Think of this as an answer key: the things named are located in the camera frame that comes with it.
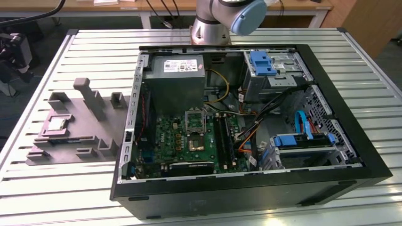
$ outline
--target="green motherboard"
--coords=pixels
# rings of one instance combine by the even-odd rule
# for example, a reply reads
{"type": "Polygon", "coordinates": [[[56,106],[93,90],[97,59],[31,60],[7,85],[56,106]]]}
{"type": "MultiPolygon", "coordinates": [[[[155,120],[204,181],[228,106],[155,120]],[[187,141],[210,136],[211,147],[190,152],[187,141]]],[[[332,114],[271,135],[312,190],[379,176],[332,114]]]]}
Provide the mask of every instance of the green motherboard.
{"type": "MultiPolygon", "coordinates": [[[[235,161],[226,161],[223,165],[222,159],[226,156],[219,153],[219,140],[215,137],[214,120],[218,116],[206,116],[204,119],[196,118],[195,115],[188,117],[188,125],[191,127],[202,127],[204,124],[203,134],[188,134],[185,132],[185,116],[179,117],[157,117],[156,122],[156,147],[153,149],[152,162],[144,165],[148,178],[161,177],[160,166],[175,162],[212,162],[214,173],[231,173],[247,171],[246,158],[235,158],[235,161]]],[[[234,135],[239,132],[239,125],[235,116],[226,117],[228,125],[228,139],[234,141],[234,135]]]]}

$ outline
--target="yellow wire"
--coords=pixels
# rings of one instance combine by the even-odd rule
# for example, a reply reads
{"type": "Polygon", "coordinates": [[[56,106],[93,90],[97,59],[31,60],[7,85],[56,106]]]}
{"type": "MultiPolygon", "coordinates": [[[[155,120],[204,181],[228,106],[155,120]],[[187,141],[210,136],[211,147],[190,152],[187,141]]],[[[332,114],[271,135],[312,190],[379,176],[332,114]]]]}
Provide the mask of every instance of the yellow wire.
{"type": "Polygon", "coordinates": [[[211,71],[211,72],[214,72],[216,75],[219,75],[220,78],[223,79],[224,83],[226,83],[226,93],[224,93],[223,97],[219,98],[219,99],[216,99],[216,100],[206,101],[206,102],[204,102],[206,104],[210,104],[210,103],[216,103],[216,102],[222,101],[222,100],[226,98],[226,96],[228,95],[228,89],[230,89],[230,87],[228,87],[228,81],[226,80],[224,76],[223,76],[218,71],[215,71],[214,69],[206,69],[206,71],[211,71]]]}

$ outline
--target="ram slot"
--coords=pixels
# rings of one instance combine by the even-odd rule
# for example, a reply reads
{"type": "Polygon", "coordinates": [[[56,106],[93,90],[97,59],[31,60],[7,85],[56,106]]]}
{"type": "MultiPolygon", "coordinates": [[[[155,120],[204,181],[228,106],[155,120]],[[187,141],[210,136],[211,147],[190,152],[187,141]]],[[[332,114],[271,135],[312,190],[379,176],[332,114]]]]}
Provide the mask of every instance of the ram slot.
{"type": "Polygon", "coordinates": [[[215,145],[216,145],[219,166],[222,169],[227,169],[226,150],[224,150],[223,140],[222,140],[222,126],[220,126],[220,119],[218,117],[214,119],[214,131],[215,131],[215,145]]]}
{"type": "Polygon", "coordinates": [[[230,167],[232,167],[235,166],[235,156],[234,156],[234,148],[232,148],[231,129],[226,117],[220,118],[220,122],[222,122],[222,133],[224,134],[223,141],[224,141],[224,149],[227,154],[227,162],[230,164],[230,167]]]}

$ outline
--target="power supply label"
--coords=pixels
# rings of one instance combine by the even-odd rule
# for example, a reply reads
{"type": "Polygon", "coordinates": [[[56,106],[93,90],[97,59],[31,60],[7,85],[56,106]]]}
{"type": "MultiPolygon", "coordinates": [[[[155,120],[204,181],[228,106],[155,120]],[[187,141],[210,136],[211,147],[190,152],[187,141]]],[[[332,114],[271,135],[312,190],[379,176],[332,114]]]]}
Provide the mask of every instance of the power supply label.
{"type": "Polygon", "coordinates": [[[167,60],[163,65],[163,72],[196,72],[196,60],[167,60]]]}

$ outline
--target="slotted metal table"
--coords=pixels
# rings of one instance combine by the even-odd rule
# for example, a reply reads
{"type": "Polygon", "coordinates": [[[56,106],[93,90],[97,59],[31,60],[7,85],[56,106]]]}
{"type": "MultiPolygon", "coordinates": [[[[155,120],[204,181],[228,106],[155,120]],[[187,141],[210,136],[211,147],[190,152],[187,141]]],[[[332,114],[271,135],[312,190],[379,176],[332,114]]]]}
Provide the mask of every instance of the slotted metal table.
{"type": "Polygon", "coordinates": [[[260,29],[232,44],[308,44],[394,176],[323,206],[139,221],[109,201],[115,162],[28,166],[27,152],[52,91],[80,96],[77,77],[103,96],[129,95],[137,48],[190,44],[188,30],[69,32],[0,153],[0,225],[371,225],[402,222],[402,92],[347,33],[260,29]]]}

